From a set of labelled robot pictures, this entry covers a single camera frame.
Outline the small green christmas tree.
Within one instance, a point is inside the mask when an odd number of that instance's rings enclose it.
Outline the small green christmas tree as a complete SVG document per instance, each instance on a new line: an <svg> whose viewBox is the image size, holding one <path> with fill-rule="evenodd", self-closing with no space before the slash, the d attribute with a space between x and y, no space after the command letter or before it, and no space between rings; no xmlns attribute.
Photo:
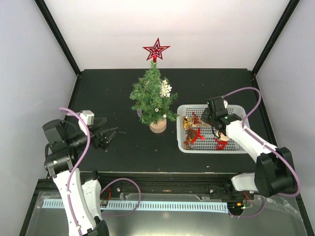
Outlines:
<svg viewBox="0 0 315 236"><path fill-rule="evenodd" d="M156 134L164 132L167 122L176 121L178 117L177 113L171 110L171 105L178 98L178 94L171 90L170 97L160 97L160 84L164 79L170 84L166 77L161 76L158 64L151 61L144 75L132 85L129 96L135 102L131 108L135 111L142 110L140 122L149 126Z"/></svg>

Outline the white snowflake ornament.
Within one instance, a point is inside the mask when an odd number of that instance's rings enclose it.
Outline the white snowflake ornament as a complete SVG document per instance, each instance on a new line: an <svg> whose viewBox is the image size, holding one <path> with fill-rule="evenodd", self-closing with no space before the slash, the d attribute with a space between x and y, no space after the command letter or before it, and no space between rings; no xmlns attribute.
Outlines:
<svg viewBox="0 0 315 236"><path fill-rule="evenodd" d="M169 82L166 79L162 80L160 84L160 97L170 97L171 90L172 87Z"/></svg>

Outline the gold bell ornament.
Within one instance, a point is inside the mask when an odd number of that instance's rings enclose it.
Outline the gold bell ornament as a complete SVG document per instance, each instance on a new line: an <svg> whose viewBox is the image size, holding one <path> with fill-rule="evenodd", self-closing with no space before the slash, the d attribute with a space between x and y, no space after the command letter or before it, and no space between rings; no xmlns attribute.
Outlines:
<svg viewBox="0 0 315 236"><path fill-rule="evenodd" d="M192 128L194 126L194 121L192 117L183 117L183 128L185 130Z"/></svg>

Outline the white perforated plastic basket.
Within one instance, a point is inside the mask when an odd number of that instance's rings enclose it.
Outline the white perforated plastic basket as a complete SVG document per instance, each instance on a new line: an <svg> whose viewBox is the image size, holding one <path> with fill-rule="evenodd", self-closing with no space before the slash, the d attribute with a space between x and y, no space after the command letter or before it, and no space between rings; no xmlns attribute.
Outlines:
<svg viewBox="0 0 315 236"><path fill-rule="evenodd" d="M208 108L206 104L190 104L181 105L177 109L177 141L179 150L184 153L198 153L198 154L244 154L243 148L233 140L229 140L224 150L216 150L217 138L214 133L217 132L215 128L201 122L201 116L204 110ZM205 140L197 139L192 145L191 150L185 150L183 142L187 138L187 130L183 128L183 117L192 117L194 126L190 129L197 130L201 128L201 135Z"/></svg>

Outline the red star ornament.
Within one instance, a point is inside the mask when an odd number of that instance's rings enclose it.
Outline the red star ornament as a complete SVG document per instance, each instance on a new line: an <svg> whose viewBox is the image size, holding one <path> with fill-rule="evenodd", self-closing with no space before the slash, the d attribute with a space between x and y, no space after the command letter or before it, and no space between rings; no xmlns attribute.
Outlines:
<svg viewBox="0 0 315 236"><path fill-rule="evenodd" d="M160 39L157 38L153 46L144 46L142 48L149 53L146 60L156 62L157 59L163 59L162 53L170 47L170 45L161 45Z"/></svg>

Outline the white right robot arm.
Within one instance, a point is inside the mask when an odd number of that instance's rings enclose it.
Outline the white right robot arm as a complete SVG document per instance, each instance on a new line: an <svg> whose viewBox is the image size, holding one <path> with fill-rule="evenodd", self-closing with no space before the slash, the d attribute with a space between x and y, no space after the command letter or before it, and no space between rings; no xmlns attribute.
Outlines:
<svg viewBox="0 0 315 236"><path fill-rule="evenodd" d="M288 160L291 152L278 148L251 131L235 113L229 114L222 97L209 98L201 120L210 125L213 135L220 141L233 140L255 162L253 173L241 173L224 185L224 193L236 198L242 191L252 191L264 197L282 194L297 188Z"/></svg>

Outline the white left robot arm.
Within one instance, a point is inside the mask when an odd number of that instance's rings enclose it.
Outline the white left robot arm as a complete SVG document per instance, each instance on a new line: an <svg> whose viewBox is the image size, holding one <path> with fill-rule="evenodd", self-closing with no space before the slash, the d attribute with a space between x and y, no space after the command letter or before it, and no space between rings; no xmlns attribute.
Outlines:
<svg viewBox="0 0 315 236"><path fill-rule="evenodd" d="M78 155L93 146L106 149L118 129L104 129L106 119L89 126L90 136L83 131L69 135L60 119L43 125L48 140L45 147L44 167L57 186L67 216L70 236L107 236L109 230L100 212L100 196L106 185L99 180L98 172L92 171L81 177L77 167Z"/></svg>

